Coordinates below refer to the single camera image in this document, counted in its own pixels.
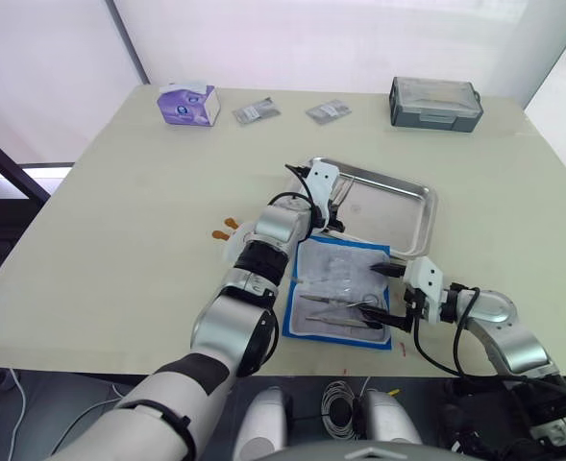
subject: black strap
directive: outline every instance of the black strap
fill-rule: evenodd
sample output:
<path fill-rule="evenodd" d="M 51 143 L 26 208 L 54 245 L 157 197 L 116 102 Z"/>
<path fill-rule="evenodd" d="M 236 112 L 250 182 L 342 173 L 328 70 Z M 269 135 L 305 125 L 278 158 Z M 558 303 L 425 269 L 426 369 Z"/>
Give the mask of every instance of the black strap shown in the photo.
<path fill-rule="evenodd" d="M 188 425 L 190 425 L 190 418 L 188 418 L 187 416 L 179 418 L 178 416 L 176 416 L 176 413 L 170 410 L 167 406 L 153 400 L 128 401 L 126 403 L 118 405 L 117 408 L 132 410 L 140 405 L 160 411 L 160 418 L 165 421 L 172 429 L 174 429 L 174 432 L 176 432 L 180 436 L 180 438 L 185 441 L 187 454 L 182 461 L 194 461 L 197 456 L 197 448 L 195 447 L 193 436 L 188 430 Z"/>

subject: stainless steel tray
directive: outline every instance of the stainless steel tray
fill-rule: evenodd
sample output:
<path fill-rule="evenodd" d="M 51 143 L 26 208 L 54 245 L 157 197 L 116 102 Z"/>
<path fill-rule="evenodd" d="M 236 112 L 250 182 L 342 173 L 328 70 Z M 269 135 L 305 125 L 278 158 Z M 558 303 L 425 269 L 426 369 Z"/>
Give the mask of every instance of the stainless steel tray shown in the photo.
<path fill-rule="evenodd" d="M 330 158 L 316 159 L 340 170 L 332 201 L 341 202 L 338 219 L 345 234 L 389 245 L 391 254 L 403 259 L 428 253 L 437 202 L 433 190 Z"/>

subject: tissue box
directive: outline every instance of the tissue box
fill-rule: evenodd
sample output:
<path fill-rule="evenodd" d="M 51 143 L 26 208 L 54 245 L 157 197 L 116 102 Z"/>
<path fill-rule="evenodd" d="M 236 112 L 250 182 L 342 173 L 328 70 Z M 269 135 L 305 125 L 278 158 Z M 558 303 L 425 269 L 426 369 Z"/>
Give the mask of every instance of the tissue box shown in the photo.
<path fill-rule="evenodd" d="M 160 113 L 172 125 L 211 127 L 221 109 L 213 85 L 168 85 L 160 92 Z"/>

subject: robotic arm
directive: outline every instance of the robotic arm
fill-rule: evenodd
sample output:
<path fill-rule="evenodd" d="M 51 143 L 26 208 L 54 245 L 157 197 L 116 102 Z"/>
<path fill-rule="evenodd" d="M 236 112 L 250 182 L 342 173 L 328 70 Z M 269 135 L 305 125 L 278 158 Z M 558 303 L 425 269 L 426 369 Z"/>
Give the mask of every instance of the robotic arm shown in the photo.
<path fill-rule="evenodd" d="M 279 328 L 272 308 L 298 243 L 334 221 L 340 227 L 330 202 L 337 167 L 315 161 L 310 169 L 292 171 L 304 190 L 279 194 L 264 209 L 234 267 L 198 317 L 190 353 L 144 379 L 112 411 L 50 460 L 199 458 L 235 380 L 256 372 L 276 348 Z M 385 323 L 409 331 L 409 325 L 419 317 L 433 323 L 462 318 L 475 295 L 473 290 L 459 286 L 444 290 L 442 272 L 426 257 L 410 261 L 403 269 L 404 281 L 412 289 L 406 299 L 407 315 L 402 320 L 388 316 Z M 480 292 L 465 326 L 481 340 L 499 374 L 561 379 L 504 295 Z M 543 403 L 539 400 L 539 409 Z M 547 437 L 555 446 L 566 445 L 566 415 L 552 416 L 549 414 L 545 421 L 545 412 L 539 411 L 530 432 L 536 439 Z"/>

